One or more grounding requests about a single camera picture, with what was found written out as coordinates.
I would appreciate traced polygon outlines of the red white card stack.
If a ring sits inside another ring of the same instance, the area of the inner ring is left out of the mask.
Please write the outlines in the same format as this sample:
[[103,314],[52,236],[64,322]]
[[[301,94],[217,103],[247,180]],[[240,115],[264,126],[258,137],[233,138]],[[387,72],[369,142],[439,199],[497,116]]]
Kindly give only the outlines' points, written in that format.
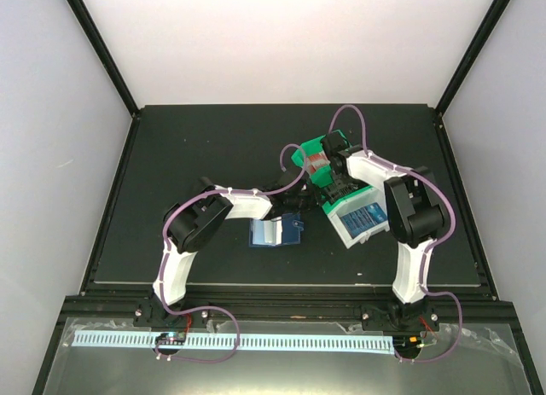
[[313,175],[327,166],[329,166],[329,160],[323,151],[311,154],[306,158],[306,170],[309,175]]

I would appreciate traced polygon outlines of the green bin with black cards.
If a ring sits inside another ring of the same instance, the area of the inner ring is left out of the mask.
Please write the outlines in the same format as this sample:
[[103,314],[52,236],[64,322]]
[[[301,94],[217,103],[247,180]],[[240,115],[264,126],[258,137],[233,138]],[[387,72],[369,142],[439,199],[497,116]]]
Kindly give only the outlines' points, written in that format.
[[316,176],[317,180],[313,180],[313,183],[320,194],[317,203],[325,214],[330,214],[342,201],[372,189],[370,184],[362,180],[350,177],[347,173],[336,173],[329,168],[318,171]]

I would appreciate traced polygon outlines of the blue card holder wallet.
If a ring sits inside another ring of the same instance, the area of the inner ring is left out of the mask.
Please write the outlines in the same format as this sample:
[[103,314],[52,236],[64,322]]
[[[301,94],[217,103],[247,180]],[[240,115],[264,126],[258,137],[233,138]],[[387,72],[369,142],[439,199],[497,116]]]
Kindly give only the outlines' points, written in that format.
[[252,219],[249,229],[250,247],[283,247],[299,245],[304,223],[299,213],[284,214],[271,220]]

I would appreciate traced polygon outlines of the white bin with blue cards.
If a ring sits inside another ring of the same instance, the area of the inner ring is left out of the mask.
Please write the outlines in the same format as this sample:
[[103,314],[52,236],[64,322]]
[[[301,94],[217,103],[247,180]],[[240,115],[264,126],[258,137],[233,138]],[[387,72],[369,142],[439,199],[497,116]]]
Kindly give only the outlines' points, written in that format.
[[347,249],[390,229],[385,196],[371,186],[336,201],[325,212]]

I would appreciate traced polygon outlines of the green bin with red cards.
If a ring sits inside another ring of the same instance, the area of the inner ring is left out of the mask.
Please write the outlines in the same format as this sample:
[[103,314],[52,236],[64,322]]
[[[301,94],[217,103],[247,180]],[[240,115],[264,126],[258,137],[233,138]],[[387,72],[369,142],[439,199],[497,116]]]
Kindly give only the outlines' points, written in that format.
[[325,189],[327,194],[348,195],[358,189],[344,171],[340,157],[340,152],[347,150],[350,145],[340,130],[301,144],[303,150],[296,150],[291,160],[296,166],[305,167],[306,180],[303,190],[306,193],[316,193]]

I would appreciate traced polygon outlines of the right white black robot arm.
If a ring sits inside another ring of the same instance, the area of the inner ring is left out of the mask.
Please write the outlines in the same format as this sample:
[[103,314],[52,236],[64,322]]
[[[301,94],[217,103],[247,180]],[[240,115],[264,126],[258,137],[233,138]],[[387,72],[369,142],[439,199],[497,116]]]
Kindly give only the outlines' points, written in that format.
[[427,294],[434,247],[450,237],[455,213],[427,168],[412,170],[360,146],[338,132],[321,140],[332,182],[322,188],[322,209],[346,247],[388,231],[398,243],[390,324],[407,329],[419,318],[415,303]]

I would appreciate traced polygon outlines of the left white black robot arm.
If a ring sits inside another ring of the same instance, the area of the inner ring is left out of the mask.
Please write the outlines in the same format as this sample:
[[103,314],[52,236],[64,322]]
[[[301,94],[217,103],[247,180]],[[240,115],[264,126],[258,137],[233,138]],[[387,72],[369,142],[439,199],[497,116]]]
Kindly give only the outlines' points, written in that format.
[[163,258],[156,280],[153,315],[165,326],[183,316],[180,302],[186,294],[189,272],[197,253],[216,235],[224,221],[252,219],[281,220],[317,206],[318,191],[303,178],[283,179],[265,189],[233,189],[202,177],[195,196],[174,205],[166,214],[163,228]]

